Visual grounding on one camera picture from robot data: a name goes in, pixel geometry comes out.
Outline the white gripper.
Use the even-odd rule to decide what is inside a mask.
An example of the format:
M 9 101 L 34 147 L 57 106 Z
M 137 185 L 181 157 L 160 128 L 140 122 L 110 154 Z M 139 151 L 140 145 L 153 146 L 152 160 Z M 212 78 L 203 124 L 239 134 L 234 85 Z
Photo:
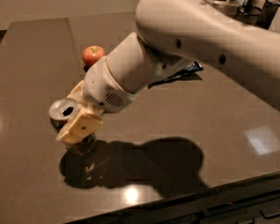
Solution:
M 135 95 L 124 90 L 115 80 L 104 56 L 92 66 L 84 80 L 81 80 L 67 95 L 68 98 L 83 104 L 84 99 L 102 108 L 106 113 L 118 113 L 131 104 Z M 103 124 L 101 117 L 90 109 L 81 107 L 74 113 L 56 136 L 57 141 L 74 145 L 93 134 Z

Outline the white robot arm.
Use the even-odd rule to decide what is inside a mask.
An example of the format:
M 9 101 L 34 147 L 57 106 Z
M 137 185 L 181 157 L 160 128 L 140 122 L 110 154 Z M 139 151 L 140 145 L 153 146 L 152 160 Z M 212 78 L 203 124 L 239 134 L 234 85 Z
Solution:
M 140 0 L 136 29 L 91 67 L 62 99 L 72 106 L 57 138 L 75 145 L 94 134 L 105 113 L 118 113 L 147 85 L 167 78 L 191 62 L 222 68 L 280 111 L 280 34 L 246 25 L 204 0 Z

